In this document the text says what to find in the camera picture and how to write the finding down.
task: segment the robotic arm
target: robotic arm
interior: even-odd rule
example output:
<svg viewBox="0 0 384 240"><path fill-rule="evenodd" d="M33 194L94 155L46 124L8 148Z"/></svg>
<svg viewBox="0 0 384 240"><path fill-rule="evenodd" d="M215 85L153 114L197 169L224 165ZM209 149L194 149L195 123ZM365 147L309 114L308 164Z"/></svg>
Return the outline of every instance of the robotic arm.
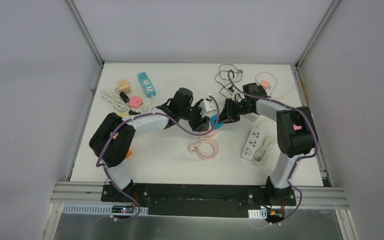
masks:
<svg viewBox="0 0 384 240"><path fill-rule="evenodd" d="M253 96L267 95L263 87L257 86L256 83L246 84L242 89ZM192 92L186 88L180 88L173 98L158 106L152 113L143 113L140 119L131 121L131 116L120 117L115 113L110 113L91 138L89 146L96 156L101 155L100 157L105 162L103 164L105 172L110 179L120 189L124 189L131 182L131 178L123 160L126 158L133 137L169 128L175 124L173 120L178 122L180 119L188 121L193 131L206 132L209 129L210 120L206 115L202 115L203 108L200 105L203 101L210 100L200 99L192 106ZM298 109L304 112L311 125L314 125L310 109L308 107ZM255 197L259 198L259 202L271 205L278 205L282 203L282 200L290 201L290 196L295 193L287 179L292 177L290 173L293 173L297 158L308 154L314 147L312 135L297 112L271 101L255 100L249 97L245 97L241 101L226 99L223 111L219 114L219 122L235 123L240 120L240 115L249 113L264 115L277 122L277 142L281 150L277 165L266 180L265 188L259 196ZM127 121L130 122L117 128L122 122ZM300 126L300 129L295 130L294 125ZM113 139L107 142L111 135L113 135Z"/></svg>

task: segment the power strip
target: power strip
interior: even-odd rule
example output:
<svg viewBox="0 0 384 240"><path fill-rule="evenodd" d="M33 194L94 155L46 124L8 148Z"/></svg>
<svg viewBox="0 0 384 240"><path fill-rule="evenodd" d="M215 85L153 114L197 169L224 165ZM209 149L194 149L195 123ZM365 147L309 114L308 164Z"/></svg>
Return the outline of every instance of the power strip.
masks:
<svg viewBox="0 0 384 240"><path fill-rule="evenodd" d="M155 92L155 88L152 85L151 80L146 72L139 73L137 75L137 79L139 79L140 85L142 86L148 98L157 95L157 93Z"/></svg>
<svg viewBox="0 0 384 240"><path fill-rule="evenodd" d="M256 153L256 146L260 146L263 136L258 128L251 129L248 139L246 140L245 148L242 152L242 159L252 161Z"/></svg>

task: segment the tangled black cable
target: tangled black cable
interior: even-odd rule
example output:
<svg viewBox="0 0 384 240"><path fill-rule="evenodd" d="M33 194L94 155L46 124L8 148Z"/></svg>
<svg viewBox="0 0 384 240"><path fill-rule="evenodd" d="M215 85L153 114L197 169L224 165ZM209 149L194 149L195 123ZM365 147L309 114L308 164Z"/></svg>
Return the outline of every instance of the tangled black cable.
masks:
<svg viewBox="0 0 384 240"><path fill-rule="evenodd" d="M230 99L230 97L227 97L226 95L224 95L224 94L222 93L222 90L223 90L223 89L226 89L226 91L228 91L228 92L233 92L233 86L232 86L232 83L229 82L229 83L223 84L223 83L221 83L220 81L217 81L217 76L218 76L221 80L229 81L228 78L223 78L223 77L222 77L222 73L228 73L229 70L230 70L230 68L229 68L229 70L222 70L222 66L232 66L232 67L234 67L234 69L235 69L236 71L233 71L233 78L234 78L234 79L238 79L238 80L234 81L234 83L240 82L240 81L242 80L242 76L243 76L243 74L244 74L244 71L242 71L241 69L238 69L235 65L230 64L230 63L221 64L221 65L218 67L218 73L214 76L214 81L216 81L217 83L219 83L219 84L222 86L221 89L220 89L220 91L218 91L218 92L219 92L223 97L225 97L225 98L227 98L227 99Z"/></svg>

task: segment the blue object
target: blue object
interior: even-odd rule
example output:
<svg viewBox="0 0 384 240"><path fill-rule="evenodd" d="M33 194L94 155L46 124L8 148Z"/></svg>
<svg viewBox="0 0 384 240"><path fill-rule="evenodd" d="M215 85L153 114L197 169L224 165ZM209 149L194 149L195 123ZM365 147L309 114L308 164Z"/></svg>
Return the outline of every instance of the blue object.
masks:
<svg viewBox="0 0 384 240"><path fill-rule="evenodd" d="M216 124L216 119L217 119L217 114L209 118L209 122L211 123L211 127ZM223 122L218 122L217 125L215 126L214 130L220 129L223 127L224 123Z"/></svg>
<svg viewBox="0 0 384 240"><path fill-rule="evenodd" d="M151 80L149 79L146 72L141 72L137 75L137 79L139 79L140 85L143 88L143 91L145 91L145 94L148 98L157 95L155 92L155 88L151 83Z"/></svg>

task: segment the white power strip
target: white power strip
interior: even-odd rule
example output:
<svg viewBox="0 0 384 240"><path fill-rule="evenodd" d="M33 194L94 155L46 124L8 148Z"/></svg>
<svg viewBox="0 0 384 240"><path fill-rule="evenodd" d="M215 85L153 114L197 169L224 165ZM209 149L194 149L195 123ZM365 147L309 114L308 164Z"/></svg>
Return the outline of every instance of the white power strip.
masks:
<svg viewBox="0 0 384 240"><path fill-rule="evenodd" d="M242 159L252 161L257 150L256 146L261 146L262 139L262 133L258 128L251 129L242 152Z"/></svg>

